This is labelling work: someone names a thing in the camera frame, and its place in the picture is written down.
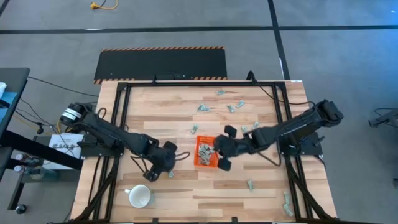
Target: orange box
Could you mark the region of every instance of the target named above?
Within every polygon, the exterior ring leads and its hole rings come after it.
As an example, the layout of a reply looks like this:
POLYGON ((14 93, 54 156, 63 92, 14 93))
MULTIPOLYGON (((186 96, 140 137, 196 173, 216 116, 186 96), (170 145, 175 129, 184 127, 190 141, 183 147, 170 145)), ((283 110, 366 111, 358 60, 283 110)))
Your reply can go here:
POLYGON ((201 164, 199 162, 200 156, 198 154, 199 146, 201 144, 207 144, 207 145, 213 147, 215 139, 216 139, 216 137, 214 137, 214 136, 197 136, 197 145, 195 146, 195 159, 193 160, 193 164, 195 166, 217 168, 217 163, 218 163, 218 153, 217 152, 215 152, 214 154, 211 155, 209 165, 201 164))

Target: wooden tabletop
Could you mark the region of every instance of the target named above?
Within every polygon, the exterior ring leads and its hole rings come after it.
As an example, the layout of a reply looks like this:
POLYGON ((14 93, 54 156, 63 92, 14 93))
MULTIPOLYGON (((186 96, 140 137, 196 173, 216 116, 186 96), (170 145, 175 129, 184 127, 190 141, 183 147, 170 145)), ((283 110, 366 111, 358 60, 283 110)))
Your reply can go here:
MULTIPOLYGON (((105 107, 108 112, 104 118, 108 121, 116 85, 117 82, 103 82, 99 95, 97 110, 105 107)), ((307 101, 303 83, 286 81, 286 86, 290 102, 307 101)), ((264 89, 272 94, 271 88, 264 89)), ((307 108, 307 105, 291 105, 293 116, 307 108)), ((125 150, 119 165, 111 222, 150 222, 154 217, 160 222, 221 222, 230 221, 231 217, 238 217, 241 222, 294 221, 294 217, 286 215, 282 208, 284 191, 290 194, 283 162, 276 167, 258 155, 242 155, 231 159, 229 172, 193 165, 197 135, 217 136, 223 134, 225 125, 230 124, 238 129, 239 138, 242 136, 241 126, 251 129, 255 121, 259 121, 260 126, 277 124, 273 100, 256 86, 132 88, 126 119, 129 132, 148 134, 159 139, 161 145, 171 141, 178 146, 177 153, 189 151, 191 156, 176 163, 173 178, 163 173, 158 181, 150 183, 130 159, 131 153, 125 150), (226 93, 217 95, 217 90, 226 93), (239 100, 246 103, 235 113, 230 113, 226 105, 235 106, 239 100), (201 103, 209 106, 211 111, 197 112, 201 103), (192 135, 190 130, 194 124, 199 128, 192 135), (248 189, 248 179, 254 182, 253 191, 248 189), (124 192, 138 184, 148 186, 154 193, 154 202, 146 208, 132 207, 124 192)), ((264 154, 277 161, 275 144, 264 154)), ((77 217, 87 205, 96 160, 84 161, 71 218, 77 217)), ((327 213, 336 216, 323 164, 313 156, 302 156, 302 160, 309 191, 327 213)), ((305 217, 302 195, 299 189, 297 191, 301 214, 305 217)), ((108 192, 105 192, 100 218, 104 217, 107 198, 108 192)))

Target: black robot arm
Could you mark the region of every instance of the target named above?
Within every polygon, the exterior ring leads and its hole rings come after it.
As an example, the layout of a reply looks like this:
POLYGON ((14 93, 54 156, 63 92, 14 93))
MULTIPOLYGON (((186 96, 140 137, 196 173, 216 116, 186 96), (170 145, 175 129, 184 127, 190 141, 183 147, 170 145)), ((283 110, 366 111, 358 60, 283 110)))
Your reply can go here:
POLYGON ((225 127, 225 135, 216 137, 215 150, 222 156, 218 167, 225 171, 231 168, 229 157, 244 153, 254 154, 268 149, 279 138, 291 134, 294 139, 303 139, 320 127, 336 126, 343 119, 343 114, 334 102, 323 100, 315 104, 304 113, 273 127, 256 128, 243 134, 242 139, 236 139, 236 129, 232 126, 225 127))
POLYGON ((93 135, 104 147, 114 149, 122 144, 138 159, 147 159, 152 163, 150 170, 144 170, 144 177, 153 182, 161 172, 170 172, 175 165, 177 146, 166 142, 159 147, 159 141, 146 134, 129 133, 101 119, 87 103, 72 103, 60 118, 62 124, 75 131, 86 131, 93 135))

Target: white mug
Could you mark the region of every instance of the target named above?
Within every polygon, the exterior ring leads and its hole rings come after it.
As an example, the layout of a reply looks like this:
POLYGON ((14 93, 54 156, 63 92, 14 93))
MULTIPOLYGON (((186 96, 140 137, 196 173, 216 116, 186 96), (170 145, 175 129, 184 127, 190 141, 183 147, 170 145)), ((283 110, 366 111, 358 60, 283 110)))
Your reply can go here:
POLYGON ((136 208, 144 208, 149 204, 151 198, 150 189, 145 185, 137 185, 131 190, 124 190, 125 193, 129 194, 130 204, 136 208))

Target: white paper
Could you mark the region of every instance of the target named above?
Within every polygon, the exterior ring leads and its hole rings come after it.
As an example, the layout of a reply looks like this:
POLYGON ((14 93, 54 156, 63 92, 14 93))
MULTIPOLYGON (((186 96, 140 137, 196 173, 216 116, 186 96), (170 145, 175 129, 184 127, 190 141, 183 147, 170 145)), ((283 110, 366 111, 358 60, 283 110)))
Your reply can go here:
MULTIPOLYGON (((53 134, 51 136, 49 147, 56 149, 60 152, 66 153, 69 156, 75 156, 76 158, 79 159, 81 148, 75 147, 75 146, 78 146, 77 142, 80 142, 83 140, 83 135, 82 134, 62 133, 62 138, 60 137, 59 134, 53 134)), ((54 163, 54 162, 50 162, 47 160, 44 160, 43 167, 46 169, 72 169, 72 168, 69 168, 69 167, 54 163)))

